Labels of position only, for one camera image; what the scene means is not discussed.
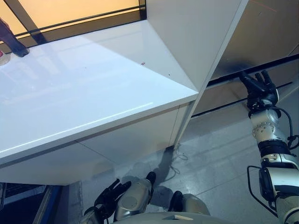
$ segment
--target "white countertop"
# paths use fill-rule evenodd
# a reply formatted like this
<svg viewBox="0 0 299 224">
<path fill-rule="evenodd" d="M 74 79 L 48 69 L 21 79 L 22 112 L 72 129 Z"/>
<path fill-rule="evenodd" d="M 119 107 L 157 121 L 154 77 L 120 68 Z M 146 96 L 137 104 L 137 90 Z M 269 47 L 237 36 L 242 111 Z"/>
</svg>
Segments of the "white countertop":
<svg viewBox="0 0 299 224">
<path fill-rule="evenodd" d="M 10 155 L 45 150 L 38 146 L 66 143 L 196 98 L 196 91 L 90 35 L 32 47 L 0 67 L 0 164 Z"/>
</svg>

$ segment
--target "cabinet door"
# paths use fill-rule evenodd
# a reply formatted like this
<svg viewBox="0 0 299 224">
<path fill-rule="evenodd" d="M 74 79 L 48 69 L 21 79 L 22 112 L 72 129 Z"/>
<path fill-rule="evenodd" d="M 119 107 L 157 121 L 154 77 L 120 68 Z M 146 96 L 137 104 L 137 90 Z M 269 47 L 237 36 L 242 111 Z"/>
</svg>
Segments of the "cabinet door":
<svg viewBox="0 0 299 224">
<path fill-rule="evenodd" d="M 0 169 L 0 182 L 67 185 L 112 166 L 105 157 L 76 143 Z"/>
<path fill-rule="evenodd" d="M 170 145 L 177 113 L 178 107 L 80 143 L 117 164 L 134 162 Z"/>
</svg>

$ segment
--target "cable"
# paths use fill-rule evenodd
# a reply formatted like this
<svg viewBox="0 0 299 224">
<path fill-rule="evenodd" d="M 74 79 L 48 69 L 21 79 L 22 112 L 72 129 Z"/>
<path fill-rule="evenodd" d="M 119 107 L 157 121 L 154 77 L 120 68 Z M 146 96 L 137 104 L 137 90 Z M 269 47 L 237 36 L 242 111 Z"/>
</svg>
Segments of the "cable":
<svg viewBox="0 0 299 224">
<path fill-rule="evenodd" d="M 272 211 L 267 205 L 265 205 L 264 203 L 262 203 L 253 193 L 251 190 L 251 185 L 250 185 L 250 175 L 249 175 L 249 168 L 253 167 L 253 168 L 257 168 L 257 169 L 261 169 L 260 167 L 256 167 L 256 166 L 248 166 L 247 167 L 247 180 L 248 180 L 248 188 L 249 188 L 249 192 L 251 194 L 251 196 L 257 201 L 259 202 L 264 208 L 266 208 L 269 212 L 271 212 L 275 217 L 278 218 L 278 215 Z"/>
<path fill-rule="evenodd" d="M 278 110 L 281 110 L 281 111 L 282 111 L 283 113 L 285 113 L 286 116 L 288 117 L 288 119 L 289 119 L 289 125 L 290 125 L 290 136 L 288 137 L 288 140 L 289 140 L 289 142 L 288 142 L 288 147 L 289 147 L 290 150 L 297 148 L 297 147 L 299 146 L 299 141 L 298 141 L 298 144 L 297 144 L 297 145 L 291 147 L 293 141 L 295 141 L 296 138 L 299 138 L 299 135 L 293 135 L 293 125 L 292 125 L 292 119 L 291 119 L 290 114 L 289 114 L 285 109 L 283 109 L 283 108 L 276 107 L 276 106 L 275 106 L 274 108 L 276 108 L 276 109 L 278 109 Z"/>
<path fill-rule="evenodd" d="M 285 110 L 285 109 L 282 109 L 280 107 L 274 107 L 276 109 L 279 109 L 280 111 L 282 111 L 283 113 L 286 114 L 286 116 L 288 117 L 289 119 L 289 124 L 290 124 L 290 136 L 293 136 L 293 125 L 292 125 L 292 119 L 291 119 L 291 116 L 289 115 L 289 113 Z"/>
</svg>

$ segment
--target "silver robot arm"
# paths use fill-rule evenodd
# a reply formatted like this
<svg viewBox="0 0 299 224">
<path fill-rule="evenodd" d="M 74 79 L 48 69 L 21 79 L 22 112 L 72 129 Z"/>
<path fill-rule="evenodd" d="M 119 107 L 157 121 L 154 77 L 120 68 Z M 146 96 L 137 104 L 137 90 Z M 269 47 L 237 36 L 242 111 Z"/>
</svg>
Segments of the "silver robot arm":
<svg viewBox="0 0 299 224">
<path fill-rule="evenodd" d="M 290 149 L 297 147 L 292 147 L 296 137 L 292 135 L 291 121 L 289 138 L 279 129 L 280 111 L 285 112 L 288 117 L 289 115 L 284 109 L 275 106 L 278 92 L 268 73 L 262 71 L 262 75 L 264 80 L 260 74 L 256 74 L 255 80 L 242 73 L 240 79 L 248 90 L 247 107 L 250 109 L 249 117 L 253 125 L 252 134 L 261 154 L 260 191 L 270 208 L 251 191 L 249 168 L 254 166 L 247 169 L 249 190 L 282 224 L 299 224 L 299 163 L 290 152 Z"/>
</svg>

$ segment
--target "gray floor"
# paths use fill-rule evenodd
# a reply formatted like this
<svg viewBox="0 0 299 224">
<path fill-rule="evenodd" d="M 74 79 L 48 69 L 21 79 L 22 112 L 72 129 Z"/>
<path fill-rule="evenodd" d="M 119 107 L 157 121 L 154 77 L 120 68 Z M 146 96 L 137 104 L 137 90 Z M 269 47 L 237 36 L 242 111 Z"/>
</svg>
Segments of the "gray floor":
<svg viewBox="0 0 299 224">
<path fill-rule="evenodd" d="M 64 194 L 69 197 L 64 200 L 67 204 L 59 208 L 60 211 L 68 208 L 68 217 L 59 216 L 56 223 L 76 223 L 116 178 L 122 182 L 135 181 L 154 170 L 157 183 L 146 212 L 166 210 L 173 192 L 180 190 L 202 199 L 212 216 L 242 224 L 278 224 L 277 218 L 248 191 L 246 167 L 260 165 L 250 120 L 245 116 L 217 131 L 203 132 L 206 120 L 208 116 L 191 120 L 175 152 L 158 151 L 134 164 L 124 164 L 91 180 L 70 185 L 65 189 L 68 194 Z M 251 181 L 254 193 L 261 198 L 255 170 L 251 171 Z"/>
</svg>

